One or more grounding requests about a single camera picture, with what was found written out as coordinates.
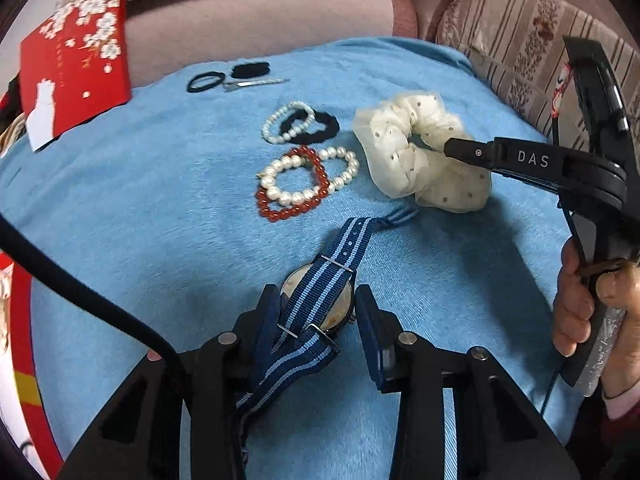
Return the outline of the right hand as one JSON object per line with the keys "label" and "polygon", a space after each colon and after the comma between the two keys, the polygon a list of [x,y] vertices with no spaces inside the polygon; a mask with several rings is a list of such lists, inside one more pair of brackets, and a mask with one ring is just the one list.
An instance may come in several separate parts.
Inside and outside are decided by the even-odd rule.
{"label": "right hand", "polygon": [[[594,297],[578,278],[578,252],[571,238],[562,249],[558,291],[553,303],[552,342],[568,358],[591,333]],[[624,266],[597,280],[597,298],[607,307],[625,312],[623,325],[601,375],[605,396],[614,399],[639,381],[639,269]]]}

